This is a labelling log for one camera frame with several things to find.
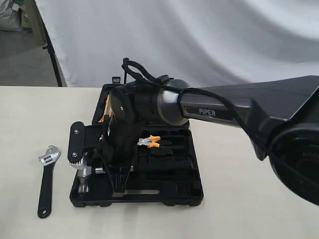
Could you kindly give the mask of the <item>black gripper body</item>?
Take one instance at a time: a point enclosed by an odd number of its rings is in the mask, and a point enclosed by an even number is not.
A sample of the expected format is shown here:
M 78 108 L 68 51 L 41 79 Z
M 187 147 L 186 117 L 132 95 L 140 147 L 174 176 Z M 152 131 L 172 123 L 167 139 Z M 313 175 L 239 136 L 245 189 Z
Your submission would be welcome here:
M 127 174 L 137 151 L 137 143 L 145 126 L 144 121 L 126 123 L 111 119 L 108 126 L 106 168 L 109 174 Z

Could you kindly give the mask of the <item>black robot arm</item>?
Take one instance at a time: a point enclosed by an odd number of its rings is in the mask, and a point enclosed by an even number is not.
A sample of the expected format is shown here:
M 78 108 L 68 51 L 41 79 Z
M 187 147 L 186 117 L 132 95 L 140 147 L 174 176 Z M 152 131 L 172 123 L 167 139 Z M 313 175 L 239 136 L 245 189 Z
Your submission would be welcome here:
M 128 158 L 149 121 L 182 125 L 202 120 L 244 130 L 259 160 L 269 159 L 293 193 L 319 203 L 319 78 L 192 88 L 162 76 L 115 87 L 107 141 Z

